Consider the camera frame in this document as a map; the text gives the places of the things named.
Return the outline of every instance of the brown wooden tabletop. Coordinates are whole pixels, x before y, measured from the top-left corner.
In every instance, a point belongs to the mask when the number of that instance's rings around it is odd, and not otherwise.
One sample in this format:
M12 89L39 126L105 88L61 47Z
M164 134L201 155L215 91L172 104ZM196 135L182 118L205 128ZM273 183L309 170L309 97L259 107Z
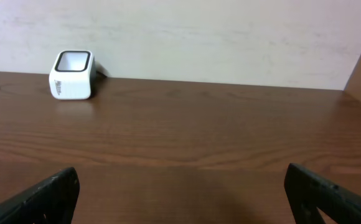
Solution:
M361 103L330 90L108 78L85 101L0 73L0 202L74 166L73 223L293 223L290 162L361 195Z

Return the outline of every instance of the white cube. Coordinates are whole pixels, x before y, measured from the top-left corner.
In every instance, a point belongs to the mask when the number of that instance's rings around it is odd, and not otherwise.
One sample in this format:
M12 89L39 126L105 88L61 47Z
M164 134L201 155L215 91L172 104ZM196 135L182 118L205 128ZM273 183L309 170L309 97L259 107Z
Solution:
M96 77L95 57L88 50L64 50L49 74L52 96L59 100L84 100L91 96Z

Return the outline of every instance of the white device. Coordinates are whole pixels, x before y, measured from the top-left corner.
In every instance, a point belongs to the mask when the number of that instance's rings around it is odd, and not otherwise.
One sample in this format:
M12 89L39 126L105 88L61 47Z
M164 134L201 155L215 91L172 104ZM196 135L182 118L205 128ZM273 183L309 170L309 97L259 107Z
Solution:
M52 96L59 100L84 100L91 96L96 77L95 57L88 50L64 50L49 74Z

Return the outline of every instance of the black object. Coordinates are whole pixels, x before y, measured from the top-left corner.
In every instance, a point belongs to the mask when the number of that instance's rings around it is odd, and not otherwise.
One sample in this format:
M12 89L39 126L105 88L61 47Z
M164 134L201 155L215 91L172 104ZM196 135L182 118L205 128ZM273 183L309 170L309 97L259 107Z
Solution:
M303 166L288 166L284 188L297 224L325 224L318 208L337 223L361 224L361 197Z
M0 203L0 224L70 224L80 192L73 167Z

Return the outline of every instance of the logo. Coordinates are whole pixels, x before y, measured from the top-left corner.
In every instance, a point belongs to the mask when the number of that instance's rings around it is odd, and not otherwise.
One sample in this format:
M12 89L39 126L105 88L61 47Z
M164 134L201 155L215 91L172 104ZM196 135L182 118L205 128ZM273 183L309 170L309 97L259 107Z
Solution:
M55 86L57 94L60 95L62 93L62 82L55 80Z

